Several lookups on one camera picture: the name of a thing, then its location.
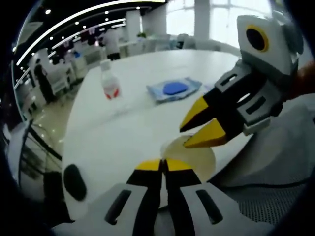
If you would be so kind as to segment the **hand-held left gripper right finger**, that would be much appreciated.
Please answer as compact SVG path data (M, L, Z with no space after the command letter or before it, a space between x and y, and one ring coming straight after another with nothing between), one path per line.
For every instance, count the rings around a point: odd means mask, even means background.
M266 236L273 226L244 216L235 200L201 183L187 163L167 158L168 208L177 236Z

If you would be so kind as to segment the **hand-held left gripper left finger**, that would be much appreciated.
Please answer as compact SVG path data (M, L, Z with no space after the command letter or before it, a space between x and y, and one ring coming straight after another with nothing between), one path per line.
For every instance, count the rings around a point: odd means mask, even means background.
M140 163L126 183L116 184L73 223L53 228L56 236L152 236L160 206L160 159Z

